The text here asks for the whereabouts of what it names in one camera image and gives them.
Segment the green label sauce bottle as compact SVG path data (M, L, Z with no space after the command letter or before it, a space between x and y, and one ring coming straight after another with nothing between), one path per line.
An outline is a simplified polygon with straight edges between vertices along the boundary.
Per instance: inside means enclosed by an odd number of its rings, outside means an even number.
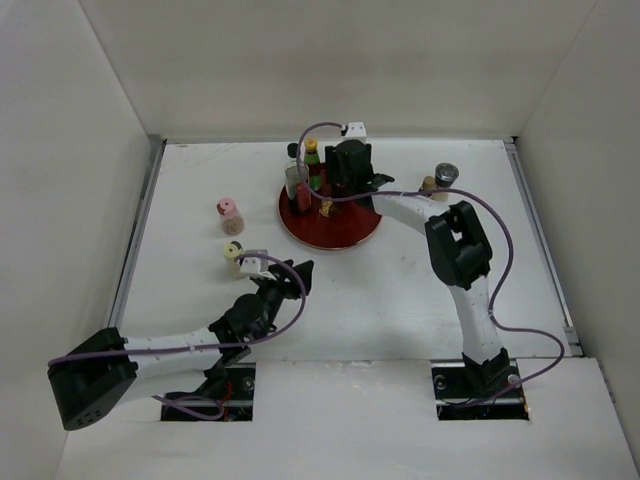
M319 193L322 188L322 165L318 151L318 142L315 138L308 137L304 141L304 164L308 171L308 183L310 188Z

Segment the tall dark soy sauce bottle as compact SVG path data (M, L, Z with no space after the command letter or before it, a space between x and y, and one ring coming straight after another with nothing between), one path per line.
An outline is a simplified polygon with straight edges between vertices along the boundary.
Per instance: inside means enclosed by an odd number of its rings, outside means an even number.
M305 164L298 165L297 143L287 145L289 162L284 169L285 191L290 210L297 215L305 215L311 209L311 194L306 187L309 179L309 170Z

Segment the yellow cap spice shaker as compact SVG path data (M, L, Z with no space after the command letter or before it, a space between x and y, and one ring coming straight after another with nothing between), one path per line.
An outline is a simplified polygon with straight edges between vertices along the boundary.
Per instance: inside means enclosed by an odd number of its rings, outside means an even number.
M245 278L247 274L242 270L245 249L237 240L228 242L223 247L223 255L226 261L227 272L235 278Z

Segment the pink cap spice shaker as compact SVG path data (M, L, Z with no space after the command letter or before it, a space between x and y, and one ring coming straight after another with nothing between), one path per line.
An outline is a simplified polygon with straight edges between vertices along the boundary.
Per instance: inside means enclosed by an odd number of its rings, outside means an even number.
M216 208L220 216L222 230L230 236L236 236L244 230L244 219L235 201L229 197L221 198Z

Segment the small yellow label bottle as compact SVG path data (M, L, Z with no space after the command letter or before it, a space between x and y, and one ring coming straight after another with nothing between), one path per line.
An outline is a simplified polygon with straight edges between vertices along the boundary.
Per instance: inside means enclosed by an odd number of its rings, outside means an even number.
M436 183L435 177L430 175L425 176L422 181L420 190L423 192L432 192L436 188L437 188L437 183Z

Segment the grey cap pepper grinder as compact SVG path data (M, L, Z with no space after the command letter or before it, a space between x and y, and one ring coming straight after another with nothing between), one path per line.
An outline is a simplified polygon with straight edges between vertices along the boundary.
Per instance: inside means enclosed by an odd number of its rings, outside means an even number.
M439 163L435 167L434 182L437 193L432 195L434 201L446 202L448 200L447 188L450 188L459 177L458 168L451 163Z

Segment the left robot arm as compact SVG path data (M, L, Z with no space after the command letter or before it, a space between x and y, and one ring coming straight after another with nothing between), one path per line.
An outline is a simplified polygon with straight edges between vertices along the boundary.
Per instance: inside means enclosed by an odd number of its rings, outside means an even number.
M312 289L314 263L281 261L263 252L239 258L257 289L239 296L212 324L161 337L126 337L101 329L66 355L48 363L47 377L65 431L87 428L116 406L139 398L159 401L163 411L215 422L228 411L234 384L227 370L255 345L283 334L276 319L282 303L304 303Z

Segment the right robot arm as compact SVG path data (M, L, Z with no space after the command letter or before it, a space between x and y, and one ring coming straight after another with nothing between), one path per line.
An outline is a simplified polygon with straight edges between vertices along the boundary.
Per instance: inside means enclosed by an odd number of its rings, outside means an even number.
M434 190L451 187L459 176L450 163L435 167L433 185L419 191L382 193L394 179L376 173L372 147L345 140L325 148L327 181L344 198L423 234L436 277L454 299L463 337L464 384L474 397L490 396L513 373L508 352L489 317L488 275L493 251L473 206L446 204Z

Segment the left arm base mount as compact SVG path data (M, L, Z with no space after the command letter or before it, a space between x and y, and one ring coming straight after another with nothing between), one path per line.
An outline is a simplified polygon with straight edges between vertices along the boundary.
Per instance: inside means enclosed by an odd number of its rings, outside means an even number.
M161 422L250 422L253 420L256 364L240 363L212 375L195 390L168 392L163 399L182 410L162 404Z

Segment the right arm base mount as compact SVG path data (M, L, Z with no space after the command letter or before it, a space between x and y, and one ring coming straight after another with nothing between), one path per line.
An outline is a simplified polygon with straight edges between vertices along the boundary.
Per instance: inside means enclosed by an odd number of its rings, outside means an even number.
M461 363L434 363L431 374L440 421L529 420L519 370L505 348L482 364L466 355Z

